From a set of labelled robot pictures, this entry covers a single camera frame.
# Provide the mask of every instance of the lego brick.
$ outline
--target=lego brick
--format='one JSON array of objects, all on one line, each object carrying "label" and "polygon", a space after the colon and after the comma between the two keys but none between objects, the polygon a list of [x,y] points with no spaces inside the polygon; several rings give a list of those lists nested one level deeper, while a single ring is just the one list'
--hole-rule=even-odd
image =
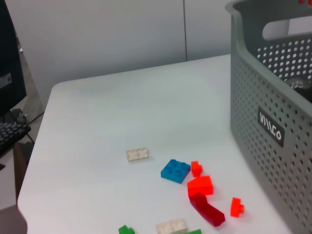
[{"label": "lego brick", "polygon": [[187,234],[201,234],[201,230],[198,229],[198,230],[195,230],[195,231],[192,231],[192,232],[189,232]]},{"label": "lego brick", "polygon": [[240,213],[244,213],[245,207],[240,204],[240,199],[233,197],[231,204],[231,216],[239,217]]},{"label": "lego brick", "polygon": [[127,151],[127,159],[129,162],[143,158],[148,158],[148,151],[146,148]]},{"label": "lego brick", "polygon": [[162,169],[160,176],[181,184],[190,170],[191,166],[189,164],[171,159]]},{"label": "lego brick", "polygon": [[205,175],[191,180],[187,183],[187,191],[189,196],[193,196],[197,193],[212,195],[214,193],[214,189],[210,176]]},{"label": "lego brick", "polygon": [[119,234],[135,234],[132,228],[128,228],[126,225],[118,229]]},{"label": "lego brick", "polygon": [[205,195],[195,194],[190,197],[190,202],[200,215],[215,227],[220,226],[225,221],[224,214],[208,204]]},{"label": "lego brick", "polygon": [[176,219],[156,225],[158,234],[186,234],[187,228],[183,219]]},{"label": "lego brick", "polygon": [[194,177],[199,177],[203,171],[203,167],[198,163],[198,161],[193,161],[191,162],[191,170]]}]

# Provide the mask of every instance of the white table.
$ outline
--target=white table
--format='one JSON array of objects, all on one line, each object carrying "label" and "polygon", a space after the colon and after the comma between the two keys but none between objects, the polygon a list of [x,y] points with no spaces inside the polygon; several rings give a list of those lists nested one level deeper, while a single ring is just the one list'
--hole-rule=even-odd
[{"label": "white table", "polygon": [[[126,151],[147,147],[148,160]],[[226,222],[207,223],[186,184],[160,177],[170,159],[198,160],[214,184],[208,201]],[[230,217],[232,198],[245,214]],[[185,219],[203,234],[291,233],[230,131],[230,56],[55,86],[18,200],[28,234],[114,234]]]}]

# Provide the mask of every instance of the dark red lego brick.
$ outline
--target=dark red lego brick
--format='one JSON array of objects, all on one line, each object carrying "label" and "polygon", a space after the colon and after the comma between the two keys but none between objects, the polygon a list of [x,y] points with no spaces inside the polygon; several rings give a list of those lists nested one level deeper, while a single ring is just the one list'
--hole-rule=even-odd
[{"label": "dark red lego brick", "polygon": [[224,214],[215,207],[208,204],[206,196],[203,194],[195,194],[190,197],[190,202],[194,208],[215,227],[220,226],[225,221]]}]

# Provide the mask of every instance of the keyboard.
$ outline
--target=keyboard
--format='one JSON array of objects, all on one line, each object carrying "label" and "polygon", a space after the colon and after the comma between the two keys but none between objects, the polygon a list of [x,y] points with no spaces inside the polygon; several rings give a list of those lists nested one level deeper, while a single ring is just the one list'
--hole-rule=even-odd
[{"label": "keyboard", "polygon": [[30,130],[31,128],[25,124],[0,123],[0,156]]}]

